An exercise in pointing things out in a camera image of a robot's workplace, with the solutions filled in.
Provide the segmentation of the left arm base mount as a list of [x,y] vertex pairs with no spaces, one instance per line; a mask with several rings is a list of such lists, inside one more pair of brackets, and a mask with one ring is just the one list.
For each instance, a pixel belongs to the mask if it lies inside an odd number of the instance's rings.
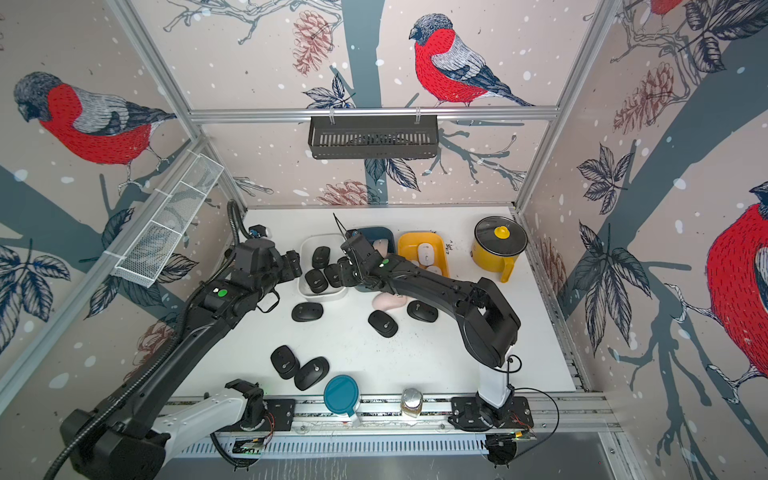
[[258,383],[235,379],[225,384],[227,394],[244,401],[242,415],[235,423],[222,426],[217,433],[240,432],[287,432],[290,431],[296,409],[296,401],[290,398],[267,396]]

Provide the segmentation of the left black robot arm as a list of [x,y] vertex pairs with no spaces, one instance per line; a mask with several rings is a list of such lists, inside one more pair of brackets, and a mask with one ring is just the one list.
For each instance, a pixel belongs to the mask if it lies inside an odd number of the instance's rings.
[[234,244],[224,263],[193,291],[160,350],[94,409],[76,409],[64,420],[65,447],[45,478],[55,478],[65,464],[88,479],[155,478],[170,448],[181,443],[154,426],[167,400],[246,314],[277,293],[277,285],[300,276],[298,253],[280,253],[273,241],[253,236],[234,200],[227,217]]

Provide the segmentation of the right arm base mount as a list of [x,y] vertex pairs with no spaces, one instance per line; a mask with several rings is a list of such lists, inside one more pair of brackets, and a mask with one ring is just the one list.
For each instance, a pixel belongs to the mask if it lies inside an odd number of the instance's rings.
[[452,397],[448,423],[466,432],[530,430],[534,426],[528,399],[522,396],[510,396],[501,407],[492,406],[479,395]]

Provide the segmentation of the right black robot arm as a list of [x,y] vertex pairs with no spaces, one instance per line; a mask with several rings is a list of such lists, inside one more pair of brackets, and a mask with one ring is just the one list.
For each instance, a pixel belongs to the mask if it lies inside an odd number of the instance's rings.
[[344,233],[342,284],[410,297],[451,316],[476,361],[501,372],[517,342],[521,321],[497,284],[451,279],[416,267],[399,255],[381,255],[358,230]]

